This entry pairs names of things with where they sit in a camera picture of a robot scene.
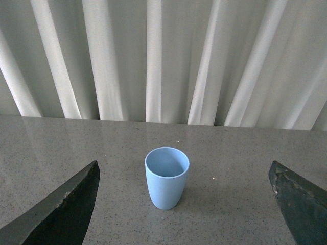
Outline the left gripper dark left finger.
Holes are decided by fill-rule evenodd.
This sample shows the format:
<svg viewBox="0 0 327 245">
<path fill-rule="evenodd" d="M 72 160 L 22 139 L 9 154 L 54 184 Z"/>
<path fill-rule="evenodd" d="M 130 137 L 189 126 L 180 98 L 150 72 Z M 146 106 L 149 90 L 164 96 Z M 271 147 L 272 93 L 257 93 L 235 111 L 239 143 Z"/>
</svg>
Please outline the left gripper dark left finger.
<svg viewBox="0 0 327 245">
<path fill-rule="evenodd" d="M 96 203 L 93 161 L 30 210 L 1 228 L 1 244 L 82 244 Z"/>
</svg>

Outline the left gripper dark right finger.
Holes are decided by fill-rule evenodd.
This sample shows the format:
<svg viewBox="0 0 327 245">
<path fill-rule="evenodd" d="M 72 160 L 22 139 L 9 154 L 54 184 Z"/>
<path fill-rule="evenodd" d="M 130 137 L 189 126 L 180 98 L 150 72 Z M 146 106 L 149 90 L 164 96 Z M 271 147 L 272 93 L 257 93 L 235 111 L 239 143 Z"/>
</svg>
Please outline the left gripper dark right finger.
<svg viewBox="0 0 327 245">
<path fill-rule="evenodd" d="M 297 244 L 326 244 L 326 191 L 277 161 L 269 181 Z"/>
</svg>

